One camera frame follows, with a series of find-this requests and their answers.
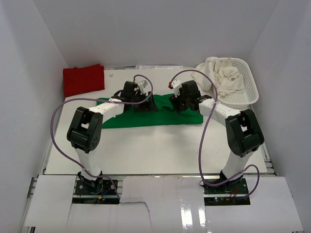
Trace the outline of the green t shirt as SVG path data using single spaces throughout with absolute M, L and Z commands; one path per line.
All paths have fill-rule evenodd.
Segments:
M 203 116 L 187 109 L 177 113 L 169 101 L 171 94 L 154 95 L 157 112 L 135 112 L 130 109 L 102 124 L 103 129 L 148 127 L 161 125 L 200 125 Z

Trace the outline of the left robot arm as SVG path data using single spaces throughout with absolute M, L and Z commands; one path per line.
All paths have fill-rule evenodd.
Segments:
M 101 139 L 102 124 L 131 109 L 135 112 L 158 111 L 152 92 L 145 91 L 147 85 L 145 80 L 126 81 L 123 89 L 107 102 L 95 107 L 76 109 L 67 140 L 75 149 L 82 165 L 78 177 L 90 193 L 99 194 L 103 189 L 103 173 L 94 153 Z

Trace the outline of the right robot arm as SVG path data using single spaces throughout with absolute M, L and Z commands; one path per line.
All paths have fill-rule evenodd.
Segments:
M 173 90 L 170 102 L 173 109 L 181 113 L 190 109 L 207 117 L 207 122 L 215 120 L 226 130 L 226 139 L 230 154 L 226 165 L 220 171 L 219 179 L 209 182 L 202 179 L 201 184 L 209 187 L 220 187 L 224 193 L 232 193 L 237 182 L 249 167 L 247 162 L 255 151 L 264 143 L 264 136 L 254 112 L 250 109 L 239 111 L 218 103 L 209 95 L 202 95 L 195 81 L 169 83 Z

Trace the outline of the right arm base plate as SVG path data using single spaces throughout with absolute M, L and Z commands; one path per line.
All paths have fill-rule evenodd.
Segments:
M 224 184 L 222 186 L 212 187 L 203 184 L 202 181 L 199 185 L 204 189 L 205 206 L 237 206 L 251 204 L 250 198 L 244 197 L 249 193 L 245 178 L 242 178 L 232 185 Z

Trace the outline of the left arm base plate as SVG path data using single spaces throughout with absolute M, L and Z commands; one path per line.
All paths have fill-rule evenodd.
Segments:
M 77 179 L 72 197 L 73 204 L 107 204 L 117 205 L 120 203 L 116 191 L 118 190 L 118 180 L 102 180 L 96 188 L 86 185 Z

